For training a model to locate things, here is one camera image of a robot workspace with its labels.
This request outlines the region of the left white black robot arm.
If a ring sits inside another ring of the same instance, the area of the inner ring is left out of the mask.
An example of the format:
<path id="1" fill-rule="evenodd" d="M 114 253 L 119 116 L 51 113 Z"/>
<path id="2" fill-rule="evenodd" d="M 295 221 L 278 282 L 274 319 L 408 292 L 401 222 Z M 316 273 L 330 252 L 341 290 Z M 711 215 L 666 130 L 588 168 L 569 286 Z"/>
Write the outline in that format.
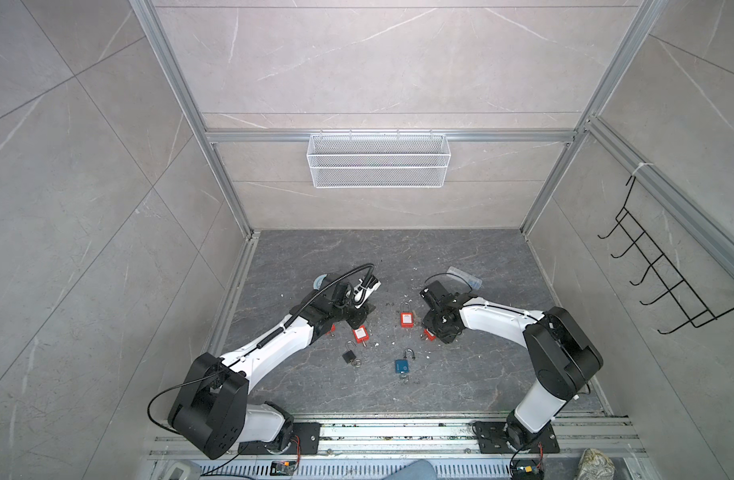
<path id="1" fill-rule="evenodd" d="M 270 401 L 252 404 L 249 395 L 272 370 L 329 334 L 334 325 L 344 322 L 353 330 L 364 325 L 373 310 L 368 299 L 380 287 L 373 269 L 366 263 L 338 276 L 320 276 L 269 331 L 236 350 L 198 356 L 183 382 L 154 396 L 176 393 L 166 421 L 154 418 L 152 403 L 146 407 L 148 420 L 182 436 L 210 460 L 236 444 L 285 452 L 294 442 L 294 417 Z"/>

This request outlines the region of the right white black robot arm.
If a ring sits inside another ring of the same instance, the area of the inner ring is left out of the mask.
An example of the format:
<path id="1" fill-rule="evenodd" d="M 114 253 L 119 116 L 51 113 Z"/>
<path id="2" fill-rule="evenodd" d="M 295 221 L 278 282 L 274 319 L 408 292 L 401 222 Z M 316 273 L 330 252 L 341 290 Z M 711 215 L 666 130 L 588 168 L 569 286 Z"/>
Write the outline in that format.
<path id="1" fill-rule="evenodd" d="M 439 281 L 423 287 L 420 295 L 429 306 L 423 326 L 443 343 L 452 343 L 469 329 L 504 338 L 527 350 L 536 381 L 509 413 L 503 428 L 507 445 L 515 452 L 532 446 L 604 365 L 599 350 L 561 307 L 543 312 L 522 310 L 472 292 L 450 292 Z"/>

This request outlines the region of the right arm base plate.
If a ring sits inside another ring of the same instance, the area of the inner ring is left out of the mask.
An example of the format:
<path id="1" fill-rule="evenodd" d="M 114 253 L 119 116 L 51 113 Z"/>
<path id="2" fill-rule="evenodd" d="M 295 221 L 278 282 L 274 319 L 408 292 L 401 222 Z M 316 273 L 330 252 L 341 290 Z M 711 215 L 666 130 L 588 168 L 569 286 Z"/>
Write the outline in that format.
<path id="1" fill-rule="evenodd" d="M 551 422 L 539 432 L 530 432 L 517 421 L 474 421 L 471 427 L 482 454 L 560 452 Z"/>

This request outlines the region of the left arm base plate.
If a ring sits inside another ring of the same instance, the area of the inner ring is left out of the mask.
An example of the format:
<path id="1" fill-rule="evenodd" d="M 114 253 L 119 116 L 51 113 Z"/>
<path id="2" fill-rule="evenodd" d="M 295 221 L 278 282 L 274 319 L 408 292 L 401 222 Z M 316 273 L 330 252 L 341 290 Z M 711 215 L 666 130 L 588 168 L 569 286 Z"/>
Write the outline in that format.
<path id="1" fill-rule="evenodd" d="M 239 443 L 242 455 L 314 455 L 318 452 L 321 424 L 295 422 L 286 426 L 271 442 Z"/>

